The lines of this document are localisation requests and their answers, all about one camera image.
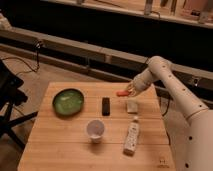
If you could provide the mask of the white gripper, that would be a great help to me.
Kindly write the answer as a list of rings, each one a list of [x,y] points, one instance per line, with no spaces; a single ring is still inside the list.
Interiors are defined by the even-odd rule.
[[[133,83],[130,82],[126,90],[130,92],[129,97],[136,97],[141,92],[145,91],[155,81],[155,77],[149,70],[144,70],[142,73],[134,77]]]

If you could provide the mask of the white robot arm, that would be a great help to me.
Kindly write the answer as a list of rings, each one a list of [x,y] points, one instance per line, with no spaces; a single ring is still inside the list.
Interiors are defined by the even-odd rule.
[[[130,97],[160,80],[189,124],[185,171],[213,171],[213,109],[194,95],[173,73],[172,63],[160,56],[127,85]]]

